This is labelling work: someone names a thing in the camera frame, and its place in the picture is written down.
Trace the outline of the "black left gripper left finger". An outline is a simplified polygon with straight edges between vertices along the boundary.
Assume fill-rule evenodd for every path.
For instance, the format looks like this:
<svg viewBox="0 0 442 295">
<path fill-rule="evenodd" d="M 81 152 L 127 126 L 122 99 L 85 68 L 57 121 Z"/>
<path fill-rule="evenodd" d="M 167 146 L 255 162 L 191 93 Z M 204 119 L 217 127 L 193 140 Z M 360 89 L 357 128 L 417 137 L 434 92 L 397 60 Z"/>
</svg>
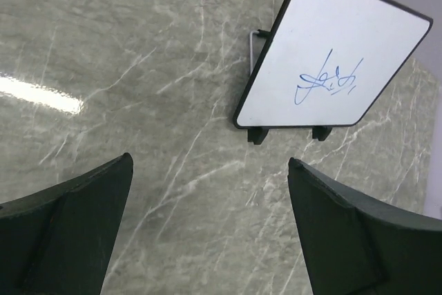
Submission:
<svg viewBox="0 0 442 295">
<path fill-rule="evenodd" d="M 124 153 L 1 204 L 1 293 L 100 294 L 132 179 Z"/>
</svg>

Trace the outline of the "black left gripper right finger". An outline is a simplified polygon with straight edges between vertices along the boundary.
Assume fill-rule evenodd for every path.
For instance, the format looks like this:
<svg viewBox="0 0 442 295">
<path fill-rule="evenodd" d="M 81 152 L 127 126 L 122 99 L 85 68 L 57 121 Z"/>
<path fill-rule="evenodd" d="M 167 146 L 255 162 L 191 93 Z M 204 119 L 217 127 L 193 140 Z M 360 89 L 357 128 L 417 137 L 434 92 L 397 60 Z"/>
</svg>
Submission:
<svg viewBox="0 0 442 295">
<path fill-rule="evenodd" d="M 288 187 L 314 294 L 440 294 L 441 221 L 291 158 Z"/>
</svg>

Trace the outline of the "small black-framed whiteboard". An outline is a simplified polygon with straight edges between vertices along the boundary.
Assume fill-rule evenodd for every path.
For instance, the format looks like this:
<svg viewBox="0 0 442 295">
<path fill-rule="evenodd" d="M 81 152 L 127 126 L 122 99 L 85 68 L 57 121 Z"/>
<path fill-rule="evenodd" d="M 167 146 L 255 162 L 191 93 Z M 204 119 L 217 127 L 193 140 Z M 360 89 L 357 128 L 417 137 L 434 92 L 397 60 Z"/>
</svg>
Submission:
<svg viewBox="0 0 442 295">
<path fill-rule="evenodd" d="M 432 24 L 429 16 L 393 0 L 284 0 L 234 125 L 357 124 Z"/>
</svg>

